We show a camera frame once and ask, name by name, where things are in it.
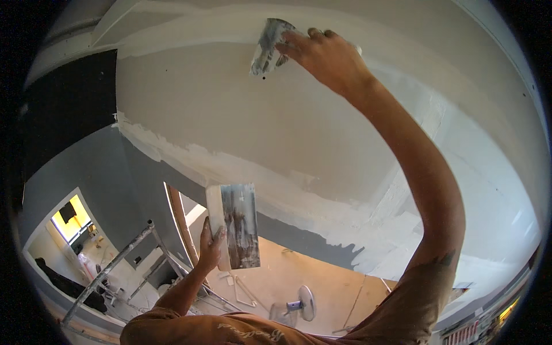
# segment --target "forearm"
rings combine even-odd
[[[172,309],[182,316],[186,315],[210,271],[197,265],[181,282],[161,296],[155,306]]]
[[[458,184],[435,144],[372,75],[346,98],[374,125],[404,171],[424,224],[424,237],[462,243],[464,207]]]

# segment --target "window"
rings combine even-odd
[[[66,208],[73,208],[74,210],[74,212],[73,210],[70,211],[72,213],[69,214],[73,216],[69,219],[67,219],[67,216],[62,216],[62,212],[66,210]],[[80,234],[86,231],[87,225],[90,223],[90,217],[88,213],[86,213],[78,195],[75,195],[61,210],[54,214],[52,222],[67,243],[72,244]]]

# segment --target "scaffolding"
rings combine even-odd
[[[165,258],[163,259],[163,261],[159,265],[155,266],[154,269],[147,276],[144,277],[144,280],[140,283],[138,288],[130,295],[130,297],[128,299],[124,299],[124,298],[120,297],[116,292],[111,291],[110,289],[108,289],[107,286],[102,284],[102,281],[109,274],[109,272],[111,272],[111,270],[119,262],[121,262],[121,260],[123,260],[127,256],[127,254],[129,254],[130,251],[132,251],[138,245],[138,243],[142,242],[142,240],[144,240],[147,237],[147,235],[149,235],[149,234],[153,234],[153,236],[155,237],[155,240],[157,241],[157,245],[159,246],[159,248],[163,252],[163,255],[165,256]],[[180,281],[186,275],[188,275],[189,272],[186,269],[184,269],[173,257],[171,257],[171,254],[169,253],[169,251],[167,250],[167,248],[163,244],[163,241],[161,241],[161,238],[159,237],[159,234],[157,233],[157,230],[155,229],[153,221],[148,220],[146,228],[143,229],[140,232],[140,234],[138,236],[136,236],[132,241],[130,241],[130,243],[128,245],[126,245],[126,247],[124,247],[123,250],[121,250],[119,252],[119,254],[117,254],[117,256],[115,256],[113,258],[113,260],[111,260],[111,262],[107,266],[105,266],[105,268],[102,269],[102,271],[100,273],[98,273],[98,275],[90,282],[90,284],[88,284],[88,286],[84,289],[84,291],[82,291],[80,296],[75,300],[75,303],[73,303],[71,308],[68,310],[68,312],[65,315],[65,317],[63,318],[63,320],[61,320],[60,327],[62,328],[62,330],[65,329],[65,330],[77,333],[77,334],[79,334],[80,336],[82,336],[86,339],[91,339],[91,340],[94,340],[94,341],[99,342],[101,344],[108,344],[108,345],[114,344],[114,343],[105,341],[103,339],[99,339],[99,338],[93,337],[91,335],[88,335],[88,334],[84,333],[84,331],[79,331],[79,330],[73,328],[70,325],[71,319],[74,317],[75,313],[81,307],[81,305],[86,300],[86,298],[88,298],[88,296],[90,296],[90,294],[93,291],[95,291],[96,288],[99,287],[99,286],[102,287],[103,289],[105,289],[106,291],[110,292],[110,294],[112,294],[112,296],[114,298],[116,298],[118,301],[128,305],[129,307],[131,307],[131,308],[133,308],[133,309],[135,309],[139,312],[143,312],[143,310],[141,310],[140,308],[138,308],[135,305],[131,304],[130,300],[138,293],[138,291],[140,291],[140,289],[142,287],[144,287],[144,285],[147,283],[147,280],[153,274],[155,274],[157,271],[159,271],[161,266],[163,264],[165,264],[166,262],[168,262],[171,265],[171,267],[173,268],[173,270],[175,271],[175,273],[178,276],[177,280],[173,284],[171,284],[171,287],[172,287],[178,281]],[[229,305],[232,308],[234,308],[236,311],[242,311],[240,308],[238,308],[234,304],[230,303],[225,298],[223,298],[223,297],[219,296],[218,294],[216,294],[213,290],[211,290],[205,284],[202,284],[202,285],[203,285],[203,288],[205,289],[205,291],[207,291],[207,293],[212,298],[219,299],[223,303],[223,305]]]

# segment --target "person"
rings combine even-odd
[[[336,33],[290,31],[277,49],[348,100],[395,154],[423,221],[423,237],[395,289],[364,321],[339,339],[303,333],[259,316],[233,312],[185,316],[205,276],[217,266],[225,230],[211,237],[208,219],[197,266],[155,307],[123,329],[131,344],[427,344],[448,300],[464,240],[458,184],[445,159],[391,93],[370,73],[356,49]]]

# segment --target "tattoo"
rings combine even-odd
[[[456,254],[456,249],[453,249],[452,251],[445,254],[440,260],[438,256],[434,257],[432,262],[440,263],[441,265],[445,265],[445,266],[450,266],[455,254]]]

